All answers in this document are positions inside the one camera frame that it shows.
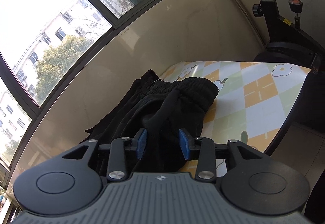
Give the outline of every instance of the silver screw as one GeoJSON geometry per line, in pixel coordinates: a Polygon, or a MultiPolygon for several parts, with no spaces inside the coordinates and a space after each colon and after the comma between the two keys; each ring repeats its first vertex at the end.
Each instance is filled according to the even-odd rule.
{"type": "Polygon", "coordinates": [[[199,172],[198,177],[202,179],[211,179],[212,177],[214,177],[214,174],[210,171],[202,171],[199,172]]]}
{"type": "Polygon", "coordinates": [[[108,174],[108,176],[113,179],[122,179],[125,176],[125,173],[122,171],[112,171],[108,174]]]}

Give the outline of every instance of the tiled floor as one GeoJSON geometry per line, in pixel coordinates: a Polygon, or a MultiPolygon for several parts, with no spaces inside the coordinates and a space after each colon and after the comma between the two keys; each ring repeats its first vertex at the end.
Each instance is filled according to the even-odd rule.
{"type": "Polygon", "coordinates": [[[325,135],[294,123],[272,158],[305,175],[312,190],[325,169],[325,135]]]}

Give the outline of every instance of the metal pipe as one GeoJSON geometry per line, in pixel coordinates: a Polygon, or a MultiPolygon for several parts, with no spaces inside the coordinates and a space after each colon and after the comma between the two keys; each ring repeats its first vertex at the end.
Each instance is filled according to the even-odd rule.
{"type": "Polygon", "coordinates": [[[265,47],[264,38],[263,38],[261,32],[259,31],[257,25],[255,24],[255,22],[251,18],[250,14],[248,13],[247,9],[245,8],[244,4],[242,3],[242,1],[241,0],[234,0],[234,2],[237,4],[237,6],[240,8],[240,10],[245,15],[246,19],[248,20],[251,27],[253,28],[254,33],[255,33],[256,37],[258,38],[258,40],[260,41],[261,45],[263,45],[263,47],[265,47]]]}

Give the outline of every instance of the white flower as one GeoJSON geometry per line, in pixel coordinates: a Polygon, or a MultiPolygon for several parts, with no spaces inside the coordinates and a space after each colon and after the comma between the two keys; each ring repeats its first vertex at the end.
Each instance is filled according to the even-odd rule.
{"type": "Polygon", "coordinates": [[[286,76],[292,72],[292,64],[279,64],[274,67],[272,76],[286,76]]]}
{"type": "Polygon", "coordinates": [[[222,90],[223,89],[223,84],[227,81],[228,78],[225,78],[224,80],[220,81],[220,80],[217,80],[215,82],[213,82],[217,87],[218,87],[218,90],[222,90]]]}
{"type": "Polygon", "coordinates": [[[191,72],[191,70],[192,70],[193,68],[195,68],[196,66],[197,66],[197,65],[192,66],[192,67],[185,68],[185,69],[182,71],[182,73],[179,74],[178,79],[182,79],[182,78],[184,78],[184,77],[185,77],[187,74],[189,74],[189,73],[191,72]]]}

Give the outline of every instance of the sky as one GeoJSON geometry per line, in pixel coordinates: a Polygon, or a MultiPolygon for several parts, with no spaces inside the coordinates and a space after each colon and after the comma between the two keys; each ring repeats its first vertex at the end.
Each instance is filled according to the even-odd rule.
{"type": "Polygon", "coordinates": [[[11,69],[43,26],[71,1],[0,0],[0,52],[11,69]]]}

